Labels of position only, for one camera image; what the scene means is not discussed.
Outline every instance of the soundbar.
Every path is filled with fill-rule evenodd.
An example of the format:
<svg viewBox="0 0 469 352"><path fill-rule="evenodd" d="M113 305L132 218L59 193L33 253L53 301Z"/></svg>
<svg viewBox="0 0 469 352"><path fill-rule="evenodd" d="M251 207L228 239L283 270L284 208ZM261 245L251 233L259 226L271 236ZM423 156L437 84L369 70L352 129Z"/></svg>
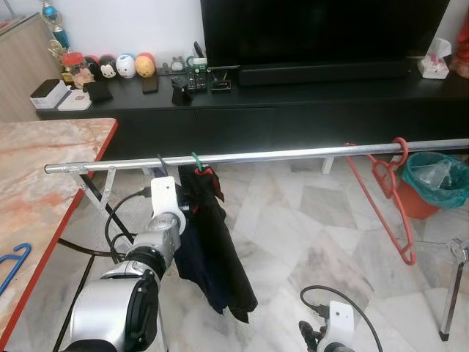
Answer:
<svg viewBox="0 0 469 352"><path fill-rule="evenodd" d="M408 60L332 65L246 65L239 70L241 86L401 78L410 72Z"/></svg>

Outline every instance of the small bottle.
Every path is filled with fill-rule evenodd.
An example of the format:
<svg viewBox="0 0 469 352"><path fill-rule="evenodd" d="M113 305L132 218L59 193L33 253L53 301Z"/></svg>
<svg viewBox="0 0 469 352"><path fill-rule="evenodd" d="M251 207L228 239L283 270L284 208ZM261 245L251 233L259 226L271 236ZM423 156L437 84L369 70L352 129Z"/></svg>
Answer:
<svg viewBox="0 0 469 352"><path fill-rule="evenodd" d="M66 70L72 75L73 83L78 89L83 89L85 83L95 81L81 53L65 54L63 60Z"/></svg>

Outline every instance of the plastic bag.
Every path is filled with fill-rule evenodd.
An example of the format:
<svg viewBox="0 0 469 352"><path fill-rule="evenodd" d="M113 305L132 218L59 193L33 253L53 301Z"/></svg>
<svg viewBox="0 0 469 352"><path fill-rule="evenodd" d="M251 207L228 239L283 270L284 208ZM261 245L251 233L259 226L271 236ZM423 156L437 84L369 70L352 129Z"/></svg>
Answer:
<svg viewBox="0 0 469 352"><path fill-rule="evenodd" d="M411 155L402 178L420 197L439 208L464 205L469 197L469 168L461 161L441 153Z"/></svg>
<svg viewBox="0 0 469 352"><path fill-rule="evenodd" d="M431 185L431 187L436 188L451 187L451 175L449 173L450 168L451 162L447 159L440 160L436 164L432 165L410 167L414 176L425 182L427 185Z"/></svg>

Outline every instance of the marble floor tile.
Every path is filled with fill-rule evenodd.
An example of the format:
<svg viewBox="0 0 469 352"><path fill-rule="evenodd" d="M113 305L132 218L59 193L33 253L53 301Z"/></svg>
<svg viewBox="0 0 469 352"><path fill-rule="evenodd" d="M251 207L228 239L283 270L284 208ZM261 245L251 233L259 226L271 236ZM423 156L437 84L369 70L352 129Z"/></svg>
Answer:
<svg viewBox="0 0 469 352"><path fill-rule="evenodd" d="M256 173L255 163L218 164L212 165L212 168L220 178L232 178L245 182L251 182Z"/></svg>
<svg viewBox="0 0 469 352"><path fill-rule="evenodd" d="M440 327L447 292L448 290L445 288L432 288L424 291L426 301L432 310L438 328ZM469 347L469 295L467 294L459 293L457 296L449 340L445 342L445 345L450 352L465 351Z"/></svg>
<svg viewBox="0 0 469 352"><path fill-rule="evenodd" d="M469 238L469 213L466 209L442 209L425 221L423 241L447 243L453 238Z"/></svg>
<svg viewBox="0 0 469 352"><path fill-rule="evenodd" d="M257 326L265 317L270 301L280 286L286 282L291 270L271 253L247 238L236 233L232 238L258 301L257 308L249 313L249 321Z"/></svg>
<svg viewBox="0 0 469 352"><path fill-rule="evenodd" d="M298 323L309 322L319 330L322 318L314 313L299 299L299 291L287 284L280 288L270 304L266 318L259 328L260 335L272 352L306 351Z"/></svg>
<svg viewBox="0 0 469 352"><path fill-rule="evenodd" d="M161 282L161 311L171 352L241 352L256 334L252 324L223 315L207 303L192 282L169 274Z"/></svg>
<svg viewBox="0 0 469 352"><path fill-rule="evenodd" d="M310 158L310 159L298 159L298 160L290 160L290 171L291 172L320 172L322 158Z"/></svg>
<svg viewBox="0 0 469 352"><path fill-rule="evenodd" d="M9 352L52 351L89 257L56 247L8 342ZM32 341L25 343L25 333Z"/></svg>
<svg viewBox="0 0 469 352"><path fill-rule="evenodd" d="M376 299L374 306L416 351L456 352L441 341L439 324L423 293Z"/></svg>
<svg viewBox="0 0 469 352"><path fill-rule="evenodd" d="M363 235L361 230L346 227L326 226L324 231L351 257Z"/></svg>
<svg viewBox="0 0 469 352"><path fill-rule="evenodd" d="M378 298L400 296L429 288L418 265L404 263L385 230L365 232L353 254Z"/></svg>
<svg viewBox="0 0 469 352"><path fill-rule="evenodd" d="M305 186L300 209L324 225L356 228L349 202L341 191Z"/></svg>
<svg viewBox="0 0 469 352"><path fill-rule="evenodd" d="M365 309L365 314L377 332L383 351L416 352L415 348L410 346L404 337L377 311L373 305L373 300ZM352 348L354 351L360 352L375 352L377 350L373 334L364 319L360 320L355 329Z"/></svg>
<svg viewBox="0 0 469 352"><path fill-rule="evenodd" d="M267 352L274 350L274 347L269 345L269 343L265 341L260 334L256 334L245 352Z"/></svg>
<svg viewBox="0 0 469 352"><path fill-rule="evenodd" d="M395 230L396 227L401 227L402 217L394 206L393 201L384 197L381 188L375 180L365 180L364 182L376 206L380 209L385 220L393 227L393 230ZM363 189L358 184L358 181L351 181L345 185L344 189L350 204L352 215L357 224L357 228L363 231L382 229L383 224L366 198Z"/></svg>
<svg viewBox="0 0 469 352"><path fill-rule="evenodd" d="M249 189L249 182L237 178L220 177L220 185L225 201L218 199L220 206L226 211L225 224L231 230L235 228L236 219L240 212L243 200Z"/></svg>
<svg viewBox="0 0 469 352"><path fill-rule="evenodd" d="M346 293L362 309L365 309L373 296L372 286L360 268L324 231L317 235L311 247L303 253L288 281L298 293L309 285L335 288ZM322 290L305 294L305 299L315 304L328 304L331 299L339 300L334 294Z"/></svg>
<svg viewBox="0 0 469 352"><path fill-rule="evenodd" d="M454 258L443 244L418 242L415 244L417 266L420 268L430 287L448 288L453 271ZM469 265L462 272L461 293L469 294Z"/></svg>
<svg viewBox="0 0 469 352"><path fill-rule="evenodd" d="M281 192L268 170L256 170L237 215L234 230L247 238L251 238L256 230L262 209L269 204L282 201L282 199Z"/></svg>
<svg viewBox="0 0 469 352"><path fill-rule="evenodd" d="M392 201L382 196L369 171L369 160L355 159L396 234L402 236L400 215ZM446 289L430 287L448 286L452 258L444 245L434 242L469 233L469 202L461 209L441 210L435 217L412 222L418 262L410 268L397 254L344 158L336 158L330 175L320 173L321 162L216 166L226 196L221 203L226 223L259 306L249 315L250 324L237 321L229 310L219 315L197 285L179 278L173 265L162 281L160 295L171 352L306 352L298 321L307 320L315 329L323 325L322 318L300 301L299 292L308 285L336 288L366 308L384 351L464 351L469 343L469 298L462 293L469 293L468 272L463 273L462 298L446 343L437 335ZM96 177L101 188L105 180L105 174ZM150 180L140 171L118 172L111 204L148 186ZM151 202L143 197L119 209L119 217L133 232L144 227L150 214ZM107 250L105 220L84 200L63 237ZM110 232L118 231L112 227ZM119 243L122 251L128 248L125 241ZM51 351L87 260L87 256L56 247L7 351ZM109 258L96 258L89 280L111 266ZM315 304L340 300L320 291L306 294L306 299ZM363 320L357 316L355 322L355 350L375 351ZM161 352L160 341L158 336L148 351Z"/></svg>
<svg viewBox="0 0 469 352"><path fill-rule="evenodd" d="M319 222L300 211L273 203L260 210L249 239L292 270L321 229Z"/></svg>

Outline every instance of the trash bin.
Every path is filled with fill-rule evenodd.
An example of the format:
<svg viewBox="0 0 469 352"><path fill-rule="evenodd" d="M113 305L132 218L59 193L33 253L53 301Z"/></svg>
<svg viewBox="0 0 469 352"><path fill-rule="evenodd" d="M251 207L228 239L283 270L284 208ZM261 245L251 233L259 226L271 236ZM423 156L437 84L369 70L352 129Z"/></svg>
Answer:
<svg viewBox="0 0 469 352"><path fill-rule="evenodd" d="M411 218L425 219L440 208L460 207L469 196L469 168L441 153L413 154L397 193Z"/></svg>

